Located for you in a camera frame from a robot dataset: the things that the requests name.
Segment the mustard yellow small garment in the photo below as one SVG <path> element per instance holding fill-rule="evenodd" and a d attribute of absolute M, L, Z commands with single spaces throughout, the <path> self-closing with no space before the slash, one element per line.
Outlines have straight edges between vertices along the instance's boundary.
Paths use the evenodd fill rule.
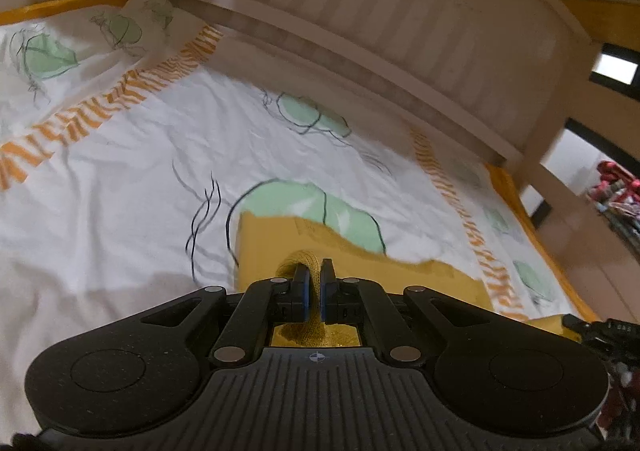
<path fill-rule="evenodd" d="M 306 321 L 279 324 L 270 337 L 271 347 L 320 348 L 360 344 L 356 331 L 339 324 L 327 327 L 320 318 L 319 292 L 322 261 L 333 263 L 337 278 L 363 278 L 383 286 L 387 293 L 400 294 L 410 285 L 424 285 L 492 313 L 492 350 L 504 346 L 535 343 L 544 336 L 562 332 L 555 315 L 532 322 L 518 322 L 496 315 L 487 289 L 448 263 L 436 260 L 403 263 L 388 256 L 361 249 L 325 224 L 293 217 L 240 216 L 236 252 L 239 286 L 243 291 L 258 281 L 270 279 L 293 263 L 304 263 L 311 272 L 310 317 Z"/>

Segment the red and pink clothes pile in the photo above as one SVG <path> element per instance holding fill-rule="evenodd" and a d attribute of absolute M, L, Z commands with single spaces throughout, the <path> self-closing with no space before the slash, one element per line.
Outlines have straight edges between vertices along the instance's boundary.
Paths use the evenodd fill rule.
<path fill-rule="evenodd" d="M 589 200 L 601 213 L 639 231 L 639 179 L 611 160 L 600 161 L 596 170 L 599 181 L 587 190 Z"/>

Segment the yellow bed sheet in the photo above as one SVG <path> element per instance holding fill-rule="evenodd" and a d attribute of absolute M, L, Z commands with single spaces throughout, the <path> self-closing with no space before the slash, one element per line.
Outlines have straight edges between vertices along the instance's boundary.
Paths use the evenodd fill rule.
<path fill-rule="evenodd" d="M 485 164 L 488 171 L 491 185 L 506 205 L 509 206 L 511 212 L 518 219 L 524 232 L 529 238 L 529 243 L 533 245 L 538 254 L 544 259 L 547 266 L 553 272 L 555 281 L 559 283 L 566 297 L 573 304 L 582 319 L 588 322 L 600 321 L 600 317 L 591 309 L 591 307 L 579 296 L 574 287 L 570 284 L 570 281 L 565 277 L 563 269 L 558 263 L 550 256 L 546 248 L 539 241 L 536 230 L 532 221 L 527 215 L 524 205 L 521 202 L 518 189 L 516 189 L 512 176 L 503 168 Z"/>

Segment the white leaf-print bed cover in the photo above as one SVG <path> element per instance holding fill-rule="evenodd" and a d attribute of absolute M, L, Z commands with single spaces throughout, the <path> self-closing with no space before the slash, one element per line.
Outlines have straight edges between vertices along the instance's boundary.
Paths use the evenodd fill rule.
<path fill-rule="evenodd" d="M 239 289 L 243 217 L 484 285 L 516 320 L 582 315 L 498 173 L 344 78 L 169 0 L 1 16 L 1 434 L 38 427 L 32 359 L 201 287 Z"/>

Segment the beige wooden headboard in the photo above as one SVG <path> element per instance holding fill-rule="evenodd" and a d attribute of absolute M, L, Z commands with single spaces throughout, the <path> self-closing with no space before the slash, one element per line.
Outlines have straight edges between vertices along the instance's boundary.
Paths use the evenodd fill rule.
<path fill-rule="evenodd" d="M 560 0 L 173 0 L 368 89 L 484 159 L 534 163 L 596 51 Z"/>

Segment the beige wooden side rail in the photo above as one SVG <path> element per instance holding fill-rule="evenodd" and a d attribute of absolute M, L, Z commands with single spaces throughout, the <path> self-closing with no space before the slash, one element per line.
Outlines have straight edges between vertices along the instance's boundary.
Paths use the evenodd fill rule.
<path fill-rule="evenodd" d="M 589 201 L 564 185 L 542 159 L 573 119 L 639 156 L 639 104 L 590 81 L 601 45 L 577 44 L 523 148 L 513 178 L 551 206 L 538 237 L 576 293 L 602 319 L 639 321 L 639 263 Z"/>

